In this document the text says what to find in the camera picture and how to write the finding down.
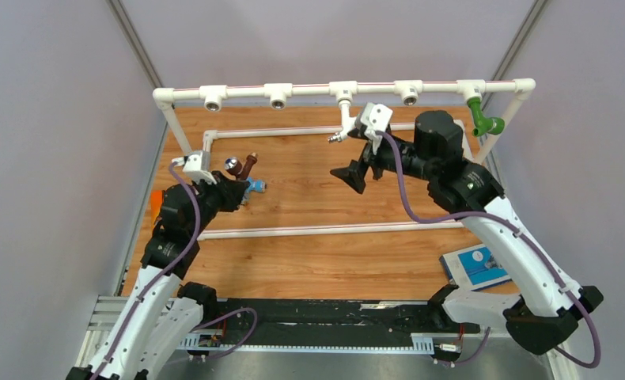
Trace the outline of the brown water faucet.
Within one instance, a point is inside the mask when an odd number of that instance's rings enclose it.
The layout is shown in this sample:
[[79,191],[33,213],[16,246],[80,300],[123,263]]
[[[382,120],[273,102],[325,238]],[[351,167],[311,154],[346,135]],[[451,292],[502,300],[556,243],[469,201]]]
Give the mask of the brown water faucet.
[[237,181],[246,181],[249,177],[252,167],[257,162],[258,154],[256,152],[252,152],[246,156],[244,161],[240,161],[237,157],[227,158],[224,163],[224,169]]

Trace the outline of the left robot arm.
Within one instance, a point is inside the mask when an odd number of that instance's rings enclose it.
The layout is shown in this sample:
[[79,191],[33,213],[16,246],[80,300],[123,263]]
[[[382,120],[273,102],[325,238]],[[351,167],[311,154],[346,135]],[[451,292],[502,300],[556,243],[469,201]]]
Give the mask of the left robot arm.
[[199,253],[199,235],[220,212],[240,208],[250,187],[213,171],[215,182],[177,183],[162,192],[152,235],[133,290],[106,341],[68,379],[155,379],[183,338],[209,328],[219,316],[214,288],[183,284]]

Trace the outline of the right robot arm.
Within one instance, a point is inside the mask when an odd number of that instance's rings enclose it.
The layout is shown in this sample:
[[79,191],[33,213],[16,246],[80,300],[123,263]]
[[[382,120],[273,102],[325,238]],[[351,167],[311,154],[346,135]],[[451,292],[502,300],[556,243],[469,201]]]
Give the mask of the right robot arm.
[[598,288],[582,286],[547,255],[494,176],[464,156],[464,131],[447,112],[419,114],[411,141],[392,134],[391,118],[392,111],[381,104],[368,104],[355,117],[342,112],[341,129],[332,140],[364,139],[366,145],[358,159],[331,174],[357,193],[364,192],[367,173],[379,179],[394,172],[400,187],[406,177],[424,180],[445,220],[471,231],[518,288],[516,294],[491,294],[446,285],[430,299],[430,324],[442,332],[464,323],[505,328],[523,349],[542,355],[560,351],[585,322],[593,342],[589,366],[597,367],[600,337],[591,314],[604,298]]

